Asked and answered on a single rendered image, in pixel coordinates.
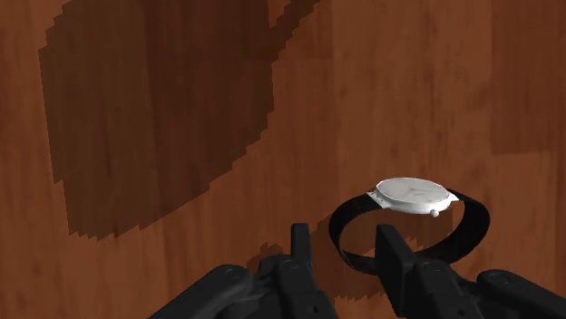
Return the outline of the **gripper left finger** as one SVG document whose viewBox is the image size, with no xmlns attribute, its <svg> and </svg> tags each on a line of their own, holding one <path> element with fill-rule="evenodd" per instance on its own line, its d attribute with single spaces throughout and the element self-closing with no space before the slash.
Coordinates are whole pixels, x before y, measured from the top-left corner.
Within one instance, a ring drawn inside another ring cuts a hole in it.
<svg viewBox="0 0 566 319">
<path fill-rule="evenodd" d="M 308 224 L 291 226 L 291 252 L 210 270 L 148 319 L 338 319 L 315 281 Z"/>
</svg>

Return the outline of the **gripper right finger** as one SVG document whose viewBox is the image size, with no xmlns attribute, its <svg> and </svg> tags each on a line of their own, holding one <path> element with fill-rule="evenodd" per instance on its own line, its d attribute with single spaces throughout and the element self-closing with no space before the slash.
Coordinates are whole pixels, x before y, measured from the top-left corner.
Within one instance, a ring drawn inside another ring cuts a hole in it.
<svg viewBox="0 0 566 319">
<path fill-rule="evenodd" d="M 376 263 L 404 319 L 566 319 L 566 298 L 500 269 L 466 280 L 443 261 L 417 256 L 391 225 L 376 228 Z"/>
</svg>

